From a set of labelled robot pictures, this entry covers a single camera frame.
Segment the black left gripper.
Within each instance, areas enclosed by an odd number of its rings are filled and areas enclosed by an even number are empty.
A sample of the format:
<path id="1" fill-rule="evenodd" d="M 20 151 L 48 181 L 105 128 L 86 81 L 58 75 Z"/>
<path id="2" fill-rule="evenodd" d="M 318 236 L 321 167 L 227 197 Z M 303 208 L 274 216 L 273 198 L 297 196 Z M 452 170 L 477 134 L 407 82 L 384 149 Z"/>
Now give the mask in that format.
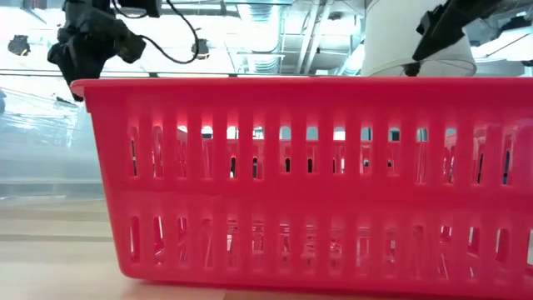
<path id="1" fill-rule="evenodd" d="M 142 37 L 117 18 L 123 8 L 143 11 L 144 17 L 158 18 L 162 0 L 63 0 L 65 23 L 57 30 L 57 42 L 47 60 L 58 66 L 76 102 L 84 100 L 77 82 L 98 79 L 106 61 L 115 56 L 126 63 L 138 60 L 146 48 Z"/>

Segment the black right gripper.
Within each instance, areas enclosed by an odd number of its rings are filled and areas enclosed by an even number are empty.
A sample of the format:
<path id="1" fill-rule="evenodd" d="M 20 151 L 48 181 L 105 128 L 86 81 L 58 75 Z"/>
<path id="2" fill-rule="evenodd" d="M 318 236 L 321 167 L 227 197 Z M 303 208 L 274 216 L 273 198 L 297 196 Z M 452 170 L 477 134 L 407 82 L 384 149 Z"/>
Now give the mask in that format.
<path id="1" fill-rule="evenodd" d="M 460 41 L 463 27 L 477 18 L 490 16 L 503 0 L 448 0 L 422 16 L 416 31 L 421 35 L 412 55 L 422 61 Z"/>

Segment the translucent blue plastic basket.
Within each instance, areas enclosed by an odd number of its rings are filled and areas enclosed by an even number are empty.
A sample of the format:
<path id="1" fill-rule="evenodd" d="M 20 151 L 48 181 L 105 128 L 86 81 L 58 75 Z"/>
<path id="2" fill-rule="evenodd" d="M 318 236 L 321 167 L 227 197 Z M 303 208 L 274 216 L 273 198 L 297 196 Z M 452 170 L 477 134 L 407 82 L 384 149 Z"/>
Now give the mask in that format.
<path id="1" fill-rule="evenodd" d="M 0 201 L 102 196 L 84 105 L 0 87 Z"/>

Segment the white lampshade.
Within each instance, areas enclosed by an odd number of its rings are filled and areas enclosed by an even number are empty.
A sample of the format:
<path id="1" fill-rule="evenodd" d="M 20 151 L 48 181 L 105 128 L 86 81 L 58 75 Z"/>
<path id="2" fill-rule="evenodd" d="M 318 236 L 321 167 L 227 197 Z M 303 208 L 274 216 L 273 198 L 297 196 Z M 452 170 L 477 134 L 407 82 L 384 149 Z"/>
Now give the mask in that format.
<path id="1" fill-rule="evenodd" d="M 363 77 L 403 77 L 421 40 L 423 15 L 446 0 L 372 0 L 366 10 Z M 420 77 L 472 77 L 476 62 L 467 37 L 421 62 Z"/>

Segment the black ceiling fixture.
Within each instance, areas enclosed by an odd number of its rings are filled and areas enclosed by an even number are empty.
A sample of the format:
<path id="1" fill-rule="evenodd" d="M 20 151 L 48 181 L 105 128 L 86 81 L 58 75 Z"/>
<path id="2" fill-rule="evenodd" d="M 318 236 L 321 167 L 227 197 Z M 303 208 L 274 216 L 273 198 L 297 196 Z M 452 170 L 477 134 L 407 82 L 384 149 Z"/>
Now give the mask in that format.
<path id="1" fill-rule="evenodd" d="M 27 35 L 14 35 L 7 45 L 7 50 L 18 56 L 27 56 L 31 52 Z"/>

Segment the red slotted plastic basket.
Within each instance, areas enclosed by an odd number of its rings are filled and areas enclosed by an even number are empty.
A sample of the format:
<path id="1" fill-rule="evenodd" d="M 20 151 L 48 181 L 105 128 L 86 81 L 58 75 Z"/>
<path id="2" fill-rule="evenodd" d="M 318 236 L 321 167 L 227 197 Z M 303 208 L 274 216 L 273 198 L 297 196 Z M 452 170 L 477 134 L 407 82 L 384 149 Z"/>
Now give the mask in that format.
<path id="1" fill-rule="evenodd" d="M 533 300 L 533 78 L 87 79 L 122 273 Z"/>

